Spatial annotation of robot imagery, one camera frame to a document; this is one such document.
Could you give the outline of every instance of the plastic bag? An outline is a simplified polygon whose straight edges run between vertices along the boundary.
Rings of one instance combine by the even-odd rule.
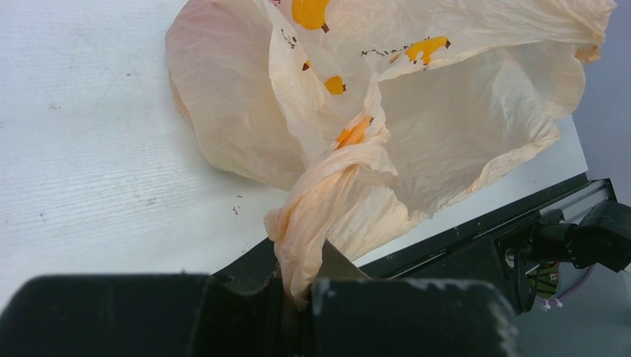
[[[208,162],[291,189],[266,228],[300,305],[325,239],[355,260],[551,146],[614,7],[190,0],[167,61]]]

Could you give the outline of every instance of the translucent plastic bag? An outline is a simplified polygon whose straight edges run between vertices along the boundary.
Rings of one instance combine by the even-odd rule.
[[[300,305],[325,239],[359,258],[551,146],[614,7],[190,0],[167,61],[208,162],[291,189],[266,228]]]

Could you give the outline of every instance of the black mechanical device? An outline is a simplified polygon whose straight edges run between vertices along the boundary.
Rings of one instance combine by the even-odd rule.
[[[630,269],[631,208],[584,175],[361,269],[330,243],[299,312],[265,239],[212,275],[27,282],[0,356],[520,356],[540,263]]]

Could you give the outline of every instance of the white tabletop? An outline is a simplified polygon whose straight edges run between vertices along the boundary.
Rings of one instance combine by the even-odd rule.
[[[30,277],[213,272],[286,194],[210,168],[171,103],[164,34],[184,0],[0,4],[0,309]],[[562,139],[363,264],[587,170]]]

